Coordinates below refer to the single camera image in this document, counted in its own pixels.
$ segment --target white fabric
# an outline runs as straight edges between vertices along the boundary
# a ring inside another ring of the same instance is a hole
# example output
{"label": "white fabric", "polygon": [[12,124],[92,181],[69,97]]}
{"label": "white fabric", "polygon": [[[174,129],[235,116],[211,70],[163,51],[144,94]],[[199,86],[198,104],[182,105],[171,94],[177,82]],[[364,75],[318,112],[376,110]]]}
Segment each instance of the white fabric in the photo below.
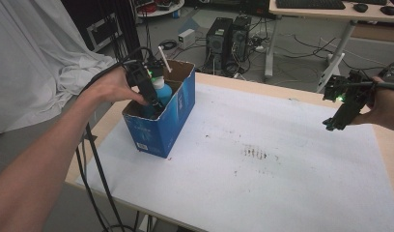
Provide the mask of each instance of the white fabric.
{"label": "white fabric", "polygon": [[60,114],[113,63],[86,47],[60,0],[0,0],[0,132]]}

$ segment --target blue cardboard box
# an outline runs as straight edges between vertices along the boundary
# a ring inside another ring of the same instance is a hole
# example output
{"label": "blue cardboard box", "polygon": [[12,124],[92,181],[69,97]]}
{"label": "blue cardboard box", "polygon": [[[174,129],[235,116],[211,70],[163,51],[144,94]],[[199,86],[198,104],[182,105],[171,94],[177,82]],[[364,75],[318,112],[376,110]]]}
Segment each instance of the blue cardboard box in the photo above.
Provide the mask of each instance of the blue cardboard box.
{"label": "blue cardboard box", "polygon": [[195,103],[194,65],[168,61],[172,72],[164,72],[164,81],[173,96],[155,119],[141,117],[142,105],[131,101],[123,115],[131,137],[139,151],[167,158]]}

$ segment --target black marks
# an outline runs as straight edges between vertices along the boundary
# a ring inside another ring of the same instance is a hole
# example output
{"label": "black marks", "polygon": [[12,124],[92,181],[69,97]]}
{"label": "black marks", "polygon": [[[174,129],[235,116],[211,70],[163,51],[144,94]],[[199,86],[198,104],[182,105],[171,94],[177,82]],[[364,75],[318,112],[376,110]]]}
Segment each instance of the black marks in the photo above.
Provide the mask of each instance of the black marks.
{"label": "black marks", "polygon": [[267,154],[265,151],[263,151],[261,148],[259,148],[258,146],[255,145],[244,145],[244,151],[243,154],[246,157],[251,157],[254,159],[258,159],[258,160],[265,160],[267,157]]}

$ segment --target person's arm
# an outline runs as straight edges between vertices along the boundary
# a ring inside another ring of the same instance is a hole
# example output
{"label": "person's arm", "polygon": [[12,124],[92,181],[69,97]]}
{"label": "person's arm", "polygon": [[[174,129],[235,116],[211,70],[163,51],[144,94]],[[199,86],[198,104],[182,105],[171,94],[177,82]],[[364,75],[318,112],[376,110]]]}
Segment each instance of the person's arm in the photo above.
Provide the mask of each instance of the person's arm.
{"label": "person's arm", "polygon": [[354,118],[353,124],[376,124],[394,131],[394,91],[377,88],[373,105],[368,105],[371,110]]}
{"label": "person's arm", "polygon": [[60,120],[0,174],[0,231],[41,231],[69,170],[82,132],[102,102],[132,99],[146,104],[127,86],[117,68],[77,98]]}

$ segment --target blue bottle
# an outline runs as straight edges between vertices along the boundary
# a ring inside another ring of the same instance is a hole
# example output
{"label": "blue bottle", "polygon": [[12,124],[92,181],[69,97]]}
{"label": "blue bottle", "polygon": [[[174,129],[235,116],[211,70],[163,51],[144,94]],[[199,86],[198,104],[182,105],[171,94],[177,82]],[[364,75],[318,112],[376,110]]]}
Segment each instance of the blue bottle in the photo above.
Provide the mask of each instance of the blue bottle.
{"label": "blue bottle", "polygon": [[[166,83],[164,83],[163,76],[156,77],[153,80],[153,86],[155,87],[155,91],[157,92],[157,97],[161,101],[161,103],[166,106],[170,101],[172,96],[172,89]],[[155,109],[152,105],[147,105],[143,107],[143,117],[147,119],[155,119]]]}

